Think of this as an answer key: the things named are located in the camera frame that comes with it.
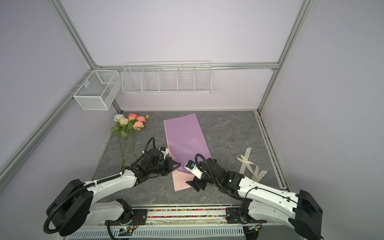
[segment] green leaf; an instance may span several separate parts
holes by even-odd
[[[128,128],[128,130],[131,130],[133,128],[133,123],[129,122],[128,125],[127,125],[127,128]]]

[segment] gray tabletop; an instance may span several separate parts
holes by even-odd
[[[146,142],[152,136],[156,139],[156,147],[167,147],[163,120],[178,118],[191,113],[196,113],[208,149],[212,157],[217,159],[217,162],[224,169],[238,172],[241,162],[237,160],[236,155],[244,155],[246,149],[252,147],[249,160],[259,166],[259,171],[268,171],[260,183],[277,189],[279,188],[278,180],[276,179],[253,111],[137,112],[139,116],[149,114],[151,118],[147,126],[145,126],[135,138],[134,149],[136,156],[141,156]],[[126,165],[133,161],[133,155],[130,154]],[[114,134],[106,147],[93,179],[100,179],[116,174],[120,172],[120,166],[121,157],[118,139]],[[247,169],[244,175],[247,177],[252,176]],[[217,188],[212,185],[207,185],[206,189],[200,192],[196,192],[193,188],[175,192],[171,174],[165,177],[160,176],[155,179],[149,179],[136,187],[118,191],[101,199],[100,202],[110,202],[116,199],[124,199],[129,204],[142,205],[240,204],[240,201],[219,192]]]

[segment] white wire basket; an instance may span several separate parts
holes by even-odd
[[[204,62],[123,63],[122,91],[143,93],[211,93],[211,64]]]
[[[108,110],[120,88],[116,70],[93,70],[73,97],[84,110]]]

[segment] bunch of flowers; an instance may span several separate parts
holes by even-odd
[[[134,113],[131,113],[130,115],[128,115],[128,117],[125,117],[123,114],[116,114],[113,117],[113,120],[116,122],[116,126],[112,128],[112,132],[114,134],[117,134],[118,136],[120,155],[121,155],[121,170],[123,170],[123,168],[125,167],[125,160],[127,159],[131,149],[133,151],[133,156],[136,159],[135,151],[133,150],[133,141],[135,140],[135,137],[140,132],[140,130],[146,125],[146,122],[148,119],[149,119],[149,115],[146,115],[144,117],[144,116],[138,116],[137,114],[134,114]],[[130,136],[131,144],[127,154],[125,154],[128,135]]]

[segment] purple wrapping paper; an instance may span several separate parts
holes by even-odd
[[[180,118],[164,120],[168,148],[181,163],[179,171],[191,174],[184,166],[188,160],[195,160],[200,153],[206,159],[211,157],[207,142],[195,113]]]

